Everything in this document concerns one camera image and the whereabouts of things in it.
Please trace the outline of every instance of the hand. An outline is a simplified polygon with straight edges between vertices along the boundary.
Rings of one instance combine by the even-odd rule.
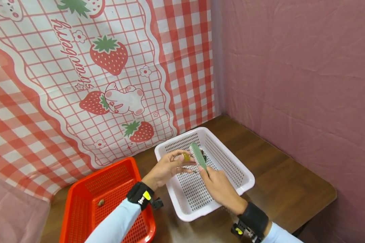
[[[211,197],[217,203],[231,210],[234,214],[243,214],[247,207],[247,201],[237,194],[224,171],[216,171],[210,166],[207,166],[207,174],[201,166],[198,169]]]
[[[189,160],[184,159],[183,154],[189,155]],[[153,191],[165,185],[175,174],[192,173],[191,169],[183,166],[195,165],[195,159],[190,157],[190,152],[185,150],[175,150],[162,156],[160,161],[152,168],[142,182],[150,187]]]

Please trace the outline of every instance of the flower illustration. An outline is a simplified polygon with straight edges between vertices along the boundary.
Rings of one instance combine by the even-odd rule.
[[[74,41],[78,43],[85,43],[86,40],[86,36],[82,33],[81,30],[78,30],[75,33],[73,33],[73,38]]]
[[[84,90],[84,85],[82,85],[80,83],[76,84],[75,87],[77,90]]]
[[[151,70],[149,69],[148,66],[144,66],[141,69],[139,69],[139,71],[141,72],[141,76],[142,77],[149,77],[151,74]]]
[[[106,146],[105,141],[97,140],[96,143],[93,144],[97,149],[104,148]]]

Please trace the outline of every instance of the finger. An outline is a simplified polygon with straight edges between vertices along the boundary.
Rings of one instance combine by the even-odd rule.
[[[211,175],[216,172],[211,166],[207,166],[208,176],[211,178]]]
[[[185,151],[185,150],[182,150],[182,149],[177,149],[175,151],[172,151],[172,152],[168,153],[168,155],[173,156],[173,157],[177,157],[178,155],[184,154],[184,153],[189,154],[189,155],[191,154],[189,151]]]
[[[180,173],[192,173],[192,172],[193,171],[191,169],[187,169],[187,168],[184,168],[184,167],[179,167],[176,170],[176,173],[177,174],[180,174]]]
[[[211,183],[211,179],[209,178],[207,172],[201,166],[198,166],[198,169],[199,169],[199,173],[200,173],[201,179],[203,179],[204,184],[206,186],[208,186]]]
[[[190,158],[189,161],[186,161],[184,159],[183,155],[179,155],[171,162],[172,167],[182,167],[182,166],[188,166],[188,165],[196,165],[195,159]]]

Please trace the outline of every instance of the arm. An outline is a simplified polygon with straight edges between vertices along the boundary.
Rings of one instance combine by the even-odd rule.
[[[209,166],[207,166],[208,174],[200,166],[199,171],[205,187],[216,202],[225,206],[236,215],[244,213],[248,202],[237,194],[224,171],[215,171]],[[262,243],[302,243],[298,238],[272,221],[268,222],[264,236]]]
[[[175,174],[192,173],[192,170],[182,166],[195,165],[195,160],[182,154],[190,153],[184,150],[176,150],[165,154],[152,168],[142,182],[153,191],[162,187]],[[141,213],[141,206],[124,199],[101,223],[95,228],[85,243],[120,243]]]
[[[124,199],[101,223],[95,228],[85,243],[120,243],[141,213],[139,204]]]

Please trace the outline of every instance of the bunny illustration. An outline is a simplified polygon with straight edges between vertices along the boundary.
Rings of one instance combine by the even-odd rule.
[[[125,93],[120,92],[116,87],[116,83],[107,86],[104,97],[110,110],[119,114],[131,111],[135,115],[141,115],[145,109],[141,102],[143,91],[136,89],[134,86],[127,86],[125,90]]]
[[[23,12],[18,0],[0,0],[0,16],[16,22],[21,21]]]

